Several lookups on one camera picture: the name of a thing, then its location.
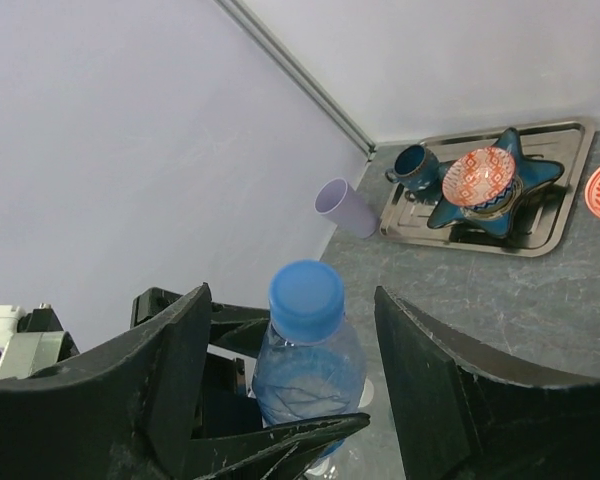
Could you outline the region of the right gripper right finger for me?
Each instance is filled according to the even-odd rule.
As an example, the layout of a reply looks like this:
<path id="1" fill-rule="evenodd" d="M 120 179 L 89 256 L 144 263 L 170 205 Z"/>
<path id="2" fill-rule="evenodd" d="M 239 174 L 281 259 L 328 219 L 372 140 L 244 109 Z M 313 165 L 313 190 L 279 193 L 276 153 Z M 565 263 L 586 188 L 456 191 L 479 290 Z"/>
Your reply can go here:
<path id="1" fill-rule="evenodd" d="M 410 479 L 600 479 L 600 379 L 491 347 L 389 290 L 375 324 Z"/>

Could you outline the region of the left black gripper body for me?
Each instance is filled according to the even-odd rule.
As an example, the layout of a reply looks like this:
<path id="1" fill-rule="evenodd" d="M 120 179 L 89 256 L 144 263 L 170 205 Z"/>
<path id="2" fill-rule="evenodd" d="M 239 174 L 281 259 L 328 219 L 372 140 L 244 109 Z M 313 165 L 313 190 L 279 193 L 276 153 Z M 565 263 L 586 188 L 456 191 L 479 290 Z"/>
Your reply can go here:
<path id="1" fill-rule="evenodd" d="M 208 346 L 194 416 L 195 439 L 233 437 L 263 428 L 252 389 L 255 363 L 241 353 Z"/>

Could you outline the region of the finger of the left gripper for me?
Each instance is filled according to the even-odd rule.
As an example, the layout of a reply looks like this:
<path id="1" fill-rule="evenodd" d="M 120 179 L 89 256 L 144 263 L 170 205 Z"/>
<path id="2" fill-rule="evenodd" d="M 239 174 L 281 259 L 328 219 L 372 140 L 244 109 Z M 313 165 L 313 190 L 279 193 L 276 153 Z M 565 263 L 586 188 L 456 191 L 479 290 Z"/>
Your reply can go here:
<path id="1" fill-rule="evenodd" d="M 181 479 L 297 479 L 330 448 L 366 428 L 355 413 L 189 442 Z"/>
<path id="2" fill-rule="evenodd" d="M 158 287 L 147 289 L 133 301 L 131 327 L 153 318 L 180 297 L 178 293 Z M 211 307 L 209 343 L 247 357 L 257 358 L 269 324 L 269 311 L 217 302 L 213 302 Z"/>

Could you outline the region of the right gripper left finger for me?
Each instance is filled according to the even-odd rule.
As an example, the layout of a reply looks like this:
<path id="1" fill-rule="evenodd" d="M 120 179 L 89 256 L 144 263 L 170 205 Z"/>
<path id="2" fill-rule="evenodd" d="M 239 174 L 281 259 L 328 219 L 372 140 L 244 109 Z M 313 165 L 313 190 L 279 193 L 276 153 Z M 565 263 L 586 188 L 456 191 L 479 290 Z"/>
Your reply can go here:
<path id="1" fill-rule="evenodd" d="M 210 320 L 202 284 L 98 347 L 0 380 L 0 479 L 180 474 Z"/>

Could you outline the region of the blue bottle cap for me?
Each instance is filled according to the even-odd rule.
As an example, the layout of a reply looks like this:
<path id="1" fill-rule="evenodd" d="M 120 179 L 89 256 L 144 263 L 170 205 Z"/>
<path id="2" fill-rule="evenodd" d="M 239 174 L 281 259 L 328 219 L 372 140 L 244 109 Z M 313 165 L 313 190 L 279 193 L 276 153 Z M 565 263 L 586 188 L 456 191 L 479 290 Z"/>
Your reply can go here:
<path id="1" fill-rule="evenodd" d="M 271 280 L 268 298 L 274 329 L 296 344 L 325 341 L 345 316 L 345 291 L 339 274 L 316 260 L 299 260 L 281 268 Z"/>

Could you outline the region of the blue label water bottle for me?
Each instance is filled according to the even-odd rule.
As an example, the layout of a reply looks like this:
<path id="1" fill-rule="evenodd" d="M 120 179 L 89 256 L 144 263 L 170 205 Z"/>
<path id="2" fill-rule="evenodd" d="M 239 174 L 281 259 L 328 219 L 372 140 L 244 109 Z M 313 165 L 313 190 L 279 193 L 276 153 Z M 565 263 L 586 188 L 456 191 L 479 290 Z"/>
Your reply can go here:
<path id="1" fill-rule="evenodd" d="M 265 425 L 357 413 L 366 379 L 366 355 L 346 313 L 333 335 L 309 345 L 282 338 L 270 314 L 252 380 Z"/>

